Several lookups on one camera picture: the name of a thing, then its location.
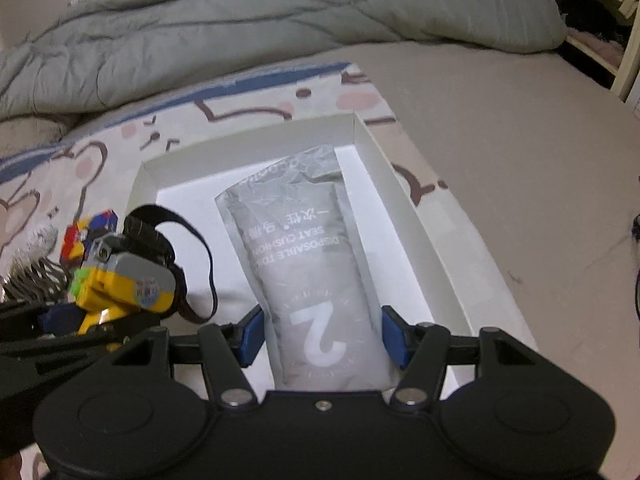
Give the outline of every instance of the plastic bag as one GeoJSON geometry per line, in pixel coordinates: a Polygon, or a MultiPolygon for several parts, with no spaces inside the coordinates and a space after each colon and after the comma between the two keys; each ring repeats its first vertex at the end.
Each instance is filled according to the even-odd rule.
{"type": "Polygon", "coordinates": [[[276,388],[391,387],[380,304],[333,147],[288,156],[216,204],[266,313],[276,388]]]}

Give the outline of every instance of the silver bolt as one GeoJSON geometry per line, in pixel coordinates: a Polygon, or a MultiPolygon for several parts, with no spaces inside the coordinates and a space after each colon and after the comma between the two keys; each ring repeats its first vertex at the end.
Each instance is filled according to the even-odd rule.
{"type": "Polygon", "coordinates": [[[397,400],[407,406],[421,404],[428,398],[427,393],[419,388],[402,388],[401,390],[396,391],[394,395],[397,400]]]}
{"type": "Polygon", "coordinates": [[[222,392],[220,399],[229,406],[243,406],[251,402],[254,396],[243,388],[231,388],[222,392]]]}
{"type": "Polygon", "coordinates": [[[330,400],[318,400],[316,402],[316,408],[321,412],[328,412],[334,404],[330,400]]]}

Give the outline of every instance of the black wrist strap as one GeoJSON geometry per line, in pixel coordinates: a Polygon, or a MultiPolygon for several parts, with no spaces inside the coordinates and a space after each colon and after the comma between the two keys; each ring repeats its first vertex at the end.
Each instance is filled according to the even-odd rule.
{"type": "Polygon", "coordinates": [[[216,293],[216,286],[213,283],[213,256],[211,255],[211,250],[209,249],[204,237],[194,226],[178,215],[178,213],[171,211],[170,209],[157,204],[146,204],[135,208],[131,213],[129,213],[129,215],[127,215],[124,220],[123,232],[126,235],[135,236],[136,239],[142,243],[148,241],[150,245],[160,245],[162,247],[162,252],[166,257],[167,267],[175,277],[175,296],[172,310],[174,310],[175,307],[184,319],[197,324],[206,323],[213,317],[218,309],[218,294],[216,293]],[[195,236],[207,250],[207,254],[209,255],[209,286],[211,288],[211,296],[213,298],[211,314],[207,317],[202,317],[199,314],[196,314],[191,305],[187,302],[187,282],[184,277],[184,271],[174,261],[174,248],[166,238],[164,238],[162,233],[156,231],[156,227],[165,222],[180,224],[195,236]]]}

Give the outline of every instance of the white box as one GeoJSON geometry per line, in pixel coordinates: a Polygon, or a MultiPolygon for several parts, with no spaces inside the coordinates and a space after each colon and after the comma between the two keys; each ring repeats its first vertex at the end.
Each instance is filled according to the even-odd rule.
{"type": "MultiPolygon", "coordinates": [[[[214,257],[219,297],[215,321],[236,322],[256,304],[231,245],[214,199],[239,180],[284,156],[319,144],[332,144],[342,168],[370,272],[382,304],[390,304],[409,323],[434,321],[453,334],[471,330],[447,275],[382,149],[353,113],[246,130],[210,138],[165,153],[141,165],[127,212],[144,203],[159,203],[191,222],[207,240],[214,257]]],[[[166,224],[160,230],[175,248],[184,269],[194,309],[210,309],[206,252],[184,228],[166,224]]],[[[173,316],[165,323],[173,334],[195,327],[173,316]]],[[[265,348],[246,371],[259,396],[273,388],[265,348]]],[[[199,370],[180,368],[176,377],[206,395],[199,370]]],[[[443,394],[472,379],[472,371],[447,371],[443,394]]]]}

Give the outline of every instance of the round sticker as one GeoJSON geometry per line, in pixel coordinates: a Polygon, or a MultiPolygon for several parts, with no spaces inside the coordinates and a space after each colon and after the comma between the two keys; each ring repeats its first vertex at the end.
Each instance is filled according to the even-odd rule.
{"type": "Polygon", "coordinates": [[[160,285],[153,278],[136,281],[136,303],[142,308],[151,308],[160,297],[160,285]]]}

